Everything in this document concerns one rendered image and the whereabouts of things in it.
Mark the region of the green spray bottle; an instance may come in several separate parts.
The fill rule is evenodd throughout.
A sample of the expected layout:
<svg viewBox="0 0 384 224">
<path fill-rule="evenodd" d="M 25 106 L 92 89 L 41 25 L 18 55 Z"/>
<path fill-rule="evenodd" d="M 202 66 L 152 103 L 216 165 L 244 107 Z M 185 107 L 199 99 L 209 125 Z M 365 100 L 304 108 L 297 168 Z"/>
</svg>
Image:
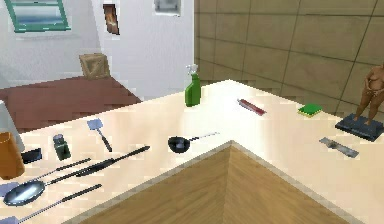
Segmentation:
<svg viewBox="0 0 384 224">
<path fill-rule="evenodd" d="M 191 76 L 191 83 L 185 89 L 185 104 L 187 107 L 193 107 L 200 103 L 201 83 L 197 73 L 196 64 L 188 65 L 188 74 Z"/>
</svg>

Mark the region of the black ladle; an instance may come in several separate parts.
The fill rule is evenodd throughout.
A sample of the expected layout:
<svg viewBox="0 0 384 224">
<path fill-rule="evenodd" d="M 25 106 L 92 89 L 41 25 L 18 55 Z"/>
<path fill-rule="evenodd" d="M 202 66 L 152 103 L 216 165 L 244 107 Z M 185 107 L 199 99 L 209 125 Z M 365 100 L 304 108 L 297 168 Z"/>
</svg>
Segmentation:
<svg viewBox="0 0 384 224">
<path fill-rule="evenodd" d="M 213 135 L 216 135 L 216 132 L 203 135 L 202 137 L 205 138 Z M 187 139 L 182 136 L 172 136 L 168 138 L 168 147 L 172 152 L 182 154 L 189 150 L 192 141 L 201 139 L 202 137 L 195 136 Z"/>
</svg>

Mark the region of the red flat stick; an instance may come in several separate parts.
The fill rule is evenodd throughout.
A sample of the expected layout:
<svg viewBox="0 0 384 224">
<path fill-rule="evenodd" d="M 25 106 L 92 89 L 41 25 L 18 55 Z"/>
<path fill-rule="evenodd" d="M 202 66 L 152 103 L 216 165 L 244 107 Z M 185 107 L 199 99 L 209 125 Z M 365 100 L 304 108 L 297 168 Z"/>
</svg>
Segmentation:
<svg viewBox="0 0 384 224">
<path fill-rule="evenodd" d="M 263 109 L 255 106 L 254 104 L 248 102 L 245 99 L 238 99 L 238 103 L 240 106 L 258 114 L 259 116 L 263 116 L 265 114 L 265 111 Z"/>
</svg>

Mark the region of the long black knife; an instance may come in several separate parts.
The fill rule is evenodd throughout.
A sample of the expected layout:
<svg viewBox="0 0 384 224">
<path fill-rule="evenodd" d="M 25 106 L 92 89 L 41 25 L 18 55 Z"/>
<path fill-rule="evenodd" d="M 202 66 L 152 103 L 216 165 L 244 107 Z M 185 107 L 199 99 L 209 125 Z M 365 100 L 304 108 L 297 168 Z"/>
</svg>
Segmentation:
<svg viewBox="0 0 384 224">
<path fill-rule="evenodd" d="M 116 163 L 116 162 L 118 162 L 120 160 L 126 159 L 126 158 L 128 158 L 130 156 L 137 155 L 137 154 L 142 153 L 142 152 L 145 152 L 145 151 L 147 151 L 149 149 L 150 149 L 149 146 L 144 146 L 144 147 L 136 149 L 136 150 L 134 150 L 132 152 L 129 152 L 126 155 L 120 156 L 118 158 L 110 158 L 110 159 L 107 159 L 105 161 L 99 162 L 97 164 L 91 165 L 88 168 L 86 168 L 84 171 L 81 171 L 79 174 L 76 174 L 76 177 L 87 176 L 87 175 L 90 175 L 92 173 L 98 172 L 98 171 L 100 171 L 102 169 L 105 169 L 105 168 L 113 165 L 114 163 Z"/>
</svg>

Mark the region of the tan cardboard box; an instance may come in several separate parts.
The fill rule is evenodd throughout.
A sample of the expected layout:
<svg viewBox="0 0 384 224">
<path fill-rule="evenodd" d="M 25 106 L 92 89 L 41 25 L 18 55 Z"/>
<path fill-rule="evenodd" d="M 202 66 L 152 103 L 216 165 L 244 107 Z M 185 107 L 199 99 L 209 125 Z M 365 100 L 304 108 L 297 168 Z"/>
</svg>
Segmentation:
<svg viewBox="0 0 384 224">
<path fill-rule="evenodd" d="M 107 56 L 102 53 L 84 54 L 79 56 L 83 75 L 89 79 L 101 79 L 110 76 Z"/>
</svg>

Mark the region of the green and yellow sponge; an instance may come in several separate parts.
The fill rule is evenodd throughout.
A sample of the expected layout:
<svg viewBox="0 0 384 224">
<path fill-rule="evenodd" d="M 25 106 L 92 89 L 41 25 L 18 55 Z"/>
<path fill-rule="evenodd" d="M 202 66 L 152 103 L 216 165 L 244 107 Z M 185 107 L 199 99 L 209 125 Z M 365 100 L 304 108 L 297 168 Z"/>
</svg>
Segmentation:
<svg viewBox="0 0 384 224">
<path fill-rule="evenodd" d="M 322 107 L 317 104 L 306 104 L 298 109 L 298 113 L 306 117 L 313 117 L 314 115 L 318 114 L 321 110 Z"/>
</svg>

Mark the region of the dark green pepper shaker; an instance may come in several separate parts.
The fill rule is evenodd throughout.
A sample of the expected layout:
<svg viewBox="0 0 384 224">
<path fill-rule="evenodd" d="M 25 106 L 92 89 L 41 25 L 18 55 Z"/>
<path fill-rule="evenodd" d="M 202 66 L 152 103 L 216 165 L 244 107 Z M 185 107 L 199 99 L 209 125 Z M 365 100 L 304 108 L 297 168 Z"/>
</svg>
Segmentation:
<svg viewBox="0 0 384 224">
<path fill-rule="evenodd" d="M 53 137 L 54 149 L 57 157 L 60 161 L 71 157 L 71 153 L 67 142 L 65 141 L 62 134 L 57 134 Z"/>
</svg>

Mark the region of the grey flat metal strip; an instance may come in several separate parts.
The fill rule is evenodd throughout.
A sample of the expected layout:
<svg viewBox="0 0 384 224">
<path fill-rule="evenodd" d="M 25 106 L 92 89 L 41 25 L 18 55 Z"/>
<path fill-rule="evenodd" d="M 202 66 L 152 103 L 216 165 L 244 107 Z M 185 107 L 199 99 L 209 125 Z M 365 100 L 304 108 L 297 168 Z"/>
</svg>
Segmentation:
<svg viewBox="0 0 384 224">
<path fill-rule="evenodd" d="M 334 140 L 328 139 L 327 137 L 320 139 L 319 142 L 325 144 L 328 148 L 335 149 L 350 158 L 355 158 L 359 155 L 358 151 L 355 151 L 349 147 L 341 145 L 340 143 Z"/>
</svg>

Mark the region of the small black box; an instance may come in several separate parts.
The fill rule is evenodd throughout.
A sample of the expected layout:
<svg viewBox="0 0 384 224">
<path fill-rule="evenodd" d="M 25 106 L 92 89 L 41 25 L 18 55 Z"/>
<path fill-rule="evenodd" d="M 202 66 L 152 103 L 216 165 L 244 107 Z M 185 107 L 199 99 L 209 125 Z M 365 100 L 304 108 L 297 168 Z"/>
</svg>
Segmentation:
<svg viewBox="0 0 384 224">
<path fill-rule="evenodd" d="M 29 164 L 35 161 L 38 161 L 42 158 L 41 149 L 37 148 L 34 150 L 30 150 L 27 152 L 23 152 L 21 154 L 22 160 L 24 164 Z"/>
</svg>

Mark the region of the brown figure statue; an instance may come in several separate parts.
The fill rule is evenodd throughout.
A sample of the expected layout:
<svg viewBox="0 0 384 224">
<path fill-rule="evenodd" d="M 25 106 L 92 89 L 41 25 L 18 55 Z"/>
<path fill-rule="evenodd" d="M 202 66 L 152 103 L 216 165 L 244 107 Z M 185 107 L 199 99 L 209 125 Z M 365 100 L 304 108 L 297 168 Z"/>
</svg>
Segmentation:
<svg viewBox="0 0 384 224">
<path fill-rule="evenodd" d="M 375 120 L 383 103 L 384 63 L 371 68 L 364 78 L 364 87 L 356 111 L 343 118 L 335 127 L 374 142 L 384 132 L 384 124 Z"/>
</svg>

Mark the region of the green framed window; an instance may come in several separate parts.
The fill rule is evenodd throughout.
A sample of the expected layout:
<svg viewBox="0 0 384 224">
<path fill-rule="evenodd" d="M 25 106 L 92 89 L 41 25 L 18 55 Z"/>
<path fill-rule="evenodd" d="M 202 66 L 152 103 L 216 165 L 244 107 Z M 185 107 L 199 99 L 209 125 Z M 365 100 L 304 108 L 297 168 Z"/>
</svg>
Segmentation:
<svg viewBox="0 0 384 224">
<path fill-rule="evenodd" d="M 62 0 L 4 0 L 15 33 L 68 31 Z"/>
</svg>

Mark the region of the white framed wall picture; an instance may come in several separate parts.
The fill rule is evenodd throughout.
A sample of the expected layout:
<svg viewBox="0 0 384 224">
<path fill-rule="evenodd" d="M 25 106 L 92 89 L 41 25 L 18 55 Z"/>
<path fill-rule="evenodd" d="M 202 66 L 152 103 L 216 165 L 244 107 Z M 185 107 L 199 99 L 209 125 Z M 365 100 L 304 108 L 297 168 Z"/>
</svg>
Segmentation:
<svg viewBox="0 0 384 224">
<path fill-rule="evenodd" d="M 154 0 L 155 12 L 179 16 L 181 13 L 181 0 Z"/>
</svg>

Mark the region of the brown framed wall picture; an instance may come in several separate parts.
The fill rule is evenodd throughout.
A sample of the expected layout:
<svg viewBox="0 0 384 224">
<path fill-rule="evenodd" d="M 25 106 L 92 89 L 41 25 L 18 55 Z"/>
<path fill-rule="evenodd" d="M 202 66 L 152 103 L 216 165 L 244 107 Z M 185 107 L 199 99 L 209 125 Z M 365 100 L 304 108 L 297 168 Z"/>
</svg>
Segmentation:
<svg viewBox="0 0 384 224">
<path fill-rule="evenodd" d="M 118 20 L 117 20 L 115 5 L 104 4 L 103 10 L 104 10 L 107 31 L 111 34 L 119 35 L 119 27 L 118 27 Z"/>
</svg>

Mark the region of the thin black-handled utensil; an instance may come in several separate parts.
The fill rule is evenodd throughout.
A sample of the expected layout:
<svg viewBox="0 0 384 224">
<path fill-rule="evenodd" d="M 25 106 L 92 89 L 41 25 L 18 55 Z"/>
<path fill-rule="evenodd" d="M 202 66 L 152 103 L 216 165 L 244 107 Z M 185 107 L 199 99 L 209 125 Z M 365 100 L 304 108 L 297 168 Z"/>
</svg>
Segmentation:
<svg viewBox="0 0 384 224">
<path fill-rule="evenodd" d="M 71 163 L 71 164 L 67 164 L 67 165 L 58 167 L 58 168 L 56 168 L 56 169 L 53 170 L 53 171 L 50 171 L 50 172 L 48 172 L 48 173 L 46 173 L 46 174 L 43 174 L 43 175 L 40 175 L 40 176 L 38 176 L 38 177 L 36 177 L 36 178 L 34 178 L 34 179 L 31 179 L 31 180 L 29 180 L 29 181 L 27 181 L 27 182 L 31 182 L 31 181 L 39 180 L 39 179 L 41 179 L 41 178 L 43 178 L 43 177 L 45 177 L 45 176 L 48 176 L 48 175 L 50 175 L 50 174 L 52 174 L 52 173 L 55 173 L 55 172 L 58 172 L 58 171 L 62 171 L 62 170 L 67 169 L 67 168 L 71 168 L 71 167 L 77 166 L 77 165 L 82 164 L 82 163 L 86 163 L 86 162 L 88 162 L 88 161 L 90 161 L 90 160 L 91 160 L 91 158 L 86 158 L 86 159 L 83 159 L 83 160 L 80 160 L 80 161 L 77 161 L 77 162 L 73 162 L 73 163 Z"/>
</svg>

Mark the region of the long black-handled utensil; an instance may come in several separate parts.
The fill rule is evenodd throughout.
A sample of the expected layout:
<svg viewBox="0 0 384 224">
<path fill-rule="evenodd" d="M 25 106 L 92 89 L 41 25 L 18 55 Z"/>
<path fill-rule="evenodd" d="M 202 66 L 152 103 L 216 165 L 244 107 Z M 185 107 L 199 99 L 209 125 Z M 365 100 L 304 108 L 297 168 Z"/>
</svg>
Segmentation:
<svg viewBox="0 0 384 224">
<path fill-rule="evenodd" d="M 98 189 L 100 187 L 101 187 L 101 184 L 96 184 L 94 186 L 91 186 L 91 187 L 88 187 L 88 188 L 83 189 L 81 191 L 78 191 L 76 193 L 73 193 L 73 194 L 71 194 L 69 196 L 66 196 L 66 197 L 58 200 L 57 202 L 55 202 L 55 203 L 53 203 L 51 205 L 48 205 L 48 206 L 46 206 L 46 207 L 44 207 L 44 208 L 42 208 L 42 209 L 40 209 L 40 210 L 30 214 L 30 215 L 28 215 L 28 216 L 26 216 L 24 218 L 21 218 L 21 219 L 18 219 L 15 216 L 10 216 L 10 217 L 1 219 L 0 220 L 0 224 L 21 224 L 22 222 L 25 222 L 25 221 L 27 221 L 27 220 L 29 220 L 29 219 L 31 219 L 31 218 L 33 218 L 33 217 L 43 213 L 43 212 L 45 212 L 45 211 L 47 211 L 47 210 L 49 210 L 49 209 L 51 209 L 51 208 L 61 204 L 61 203 L 64 203 L 64 202 L 69 201 L 69 200 L 72 200 L 72 199 L 74 199 L 76 197 L 79 197 L 79 196 L 81 196 L 83 194 L 86 194 L 88 192 L 96 190 L 96 189 Z"/>
</svg>

